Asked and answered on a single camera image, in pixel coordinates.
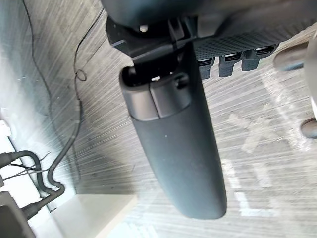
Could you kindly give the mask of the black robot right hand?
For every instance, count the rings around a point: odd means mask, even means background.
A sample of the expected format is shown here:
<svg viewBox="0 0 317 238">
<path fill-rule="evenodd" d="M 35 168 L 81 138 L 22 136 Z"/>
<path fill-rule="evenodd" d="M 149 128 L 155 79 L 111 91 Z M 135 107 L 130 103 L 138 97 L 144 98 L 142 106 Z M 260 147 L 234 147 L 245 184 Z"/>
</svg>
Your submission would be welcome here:
<svg viewBox="0 0 317 238">
<path fill-rule="evenodd" d="M 202 81 L 258 67 L 317 21 L 314 0 L 104 0 L 119 85 L 149 164 L 183 215 L 218 219 L 227 197 Z"/>
</svg>

